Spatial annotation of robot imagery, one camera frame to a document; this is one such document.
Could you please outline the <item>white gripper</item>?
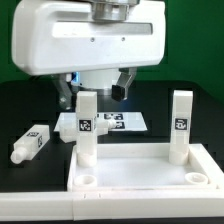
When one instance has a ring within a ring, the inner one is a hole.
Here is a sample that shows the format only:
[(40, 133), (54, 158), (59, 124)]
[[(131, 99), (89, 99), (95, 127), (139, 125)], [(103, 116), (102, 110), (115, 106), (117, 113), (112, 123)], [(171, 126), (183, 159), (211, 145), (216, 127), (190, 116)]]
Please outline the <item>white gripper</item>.
[(165, 48), (165, 4), (143, 0), (124, 21), (92, 18), (84, 1), (21, 0), (13, 18), (12, 60), (30, 75), (54, 75), (64, 110), (72, 107), (71, 76), (61, 73), (120, 69), (111, 97), (126, 100), (140, 67), (157, 65)]

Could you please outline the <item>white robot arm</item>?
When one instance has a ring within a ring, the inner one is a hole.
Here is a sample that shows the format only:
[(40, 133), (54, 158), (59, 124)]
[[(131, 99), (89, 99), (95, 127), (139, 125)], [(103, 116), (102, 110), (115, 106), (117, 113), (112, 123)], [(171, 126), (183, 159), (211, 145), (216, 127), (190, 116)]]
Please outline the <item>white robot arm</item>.
[(155, 0), (21, 0), (12, 28), (12, 60), (32, 76), (59, 75), (62, 105), (70, 87), (125, 100), (137, 69), (157, 65), (165, 49), (165, 3)]

